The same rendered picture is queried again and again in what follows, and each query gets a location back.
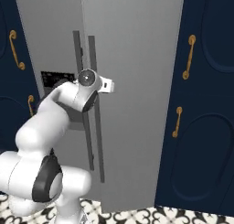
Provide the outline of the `plain grey fridge door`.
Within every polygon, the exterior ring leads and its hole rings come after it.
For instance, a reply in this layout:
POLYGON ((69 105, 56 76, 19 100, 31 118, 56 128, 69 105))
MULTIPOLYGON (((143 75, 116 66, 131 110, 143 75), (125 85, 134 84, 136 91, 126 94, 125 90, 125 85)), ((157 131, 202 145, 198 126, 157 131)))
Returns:
POLYGON ((100 96, 105 212, 154 204, 183 0, 82 0, 100 96))

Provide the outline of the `grey fridge door with dispenser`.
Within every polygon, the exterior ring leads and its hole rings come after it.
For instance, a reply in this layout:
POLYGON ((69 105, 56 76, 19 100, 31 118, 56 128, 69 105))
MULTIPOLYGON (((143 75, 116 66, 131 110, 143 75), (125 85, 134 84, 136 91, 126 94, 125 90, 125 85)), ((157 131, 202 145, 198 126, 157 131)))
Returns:
MULTIPOLYGON (((49 92, 42 81, 43 71, 78 74, 72 34, 74 30, 80 32, 83 68, 90 67, 82 0, 16 1, 40 95, 49 92)), ((70 118, 70 126, 55 148, 55 154, 62 165, 74 166, 90 172, 91 189, 85 198, 99 201, 101 181, 94 111, 87 112, 94 157, 94 170, 91 171, 82 114, 71 108, 66 110, 70 118)))

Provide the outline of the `navy cupboard door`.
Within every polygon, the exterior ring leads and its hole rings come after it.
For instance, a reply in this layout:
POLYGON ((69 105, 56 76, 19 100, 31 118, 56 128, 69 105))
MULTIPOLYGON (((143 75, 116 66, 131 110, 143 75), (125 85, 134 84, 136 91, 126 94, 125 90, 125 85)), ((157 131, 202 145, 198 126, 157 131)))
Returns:
POLYGON ((234 98, 177 94, 170 99, 154 203, 229 214, 234 177, 234 98), (176 108, 181 106, 178 136, 176 108))
POLYGON ((234 96, 234 0, 184 0, 171 91, 234 96), (190 35, 197 40, 184 80, 190 35))
POLYGON ((0 151, 16 151, 16 133, 20 127, 31 118, 27 105, 29 95, 34 96, 31 103, 34 114, 36 113, 38 94, 26 94, 23 97, 11 97, 0 94, 0 151))
POLYGON ((29 93, 39 95, 16 0, 0 0, 0 80, 26 84, 29 93), (18 61, 26 65, 24 70, 17 67, 10 47, 12 29, 16 31, 14 45, 18 61))

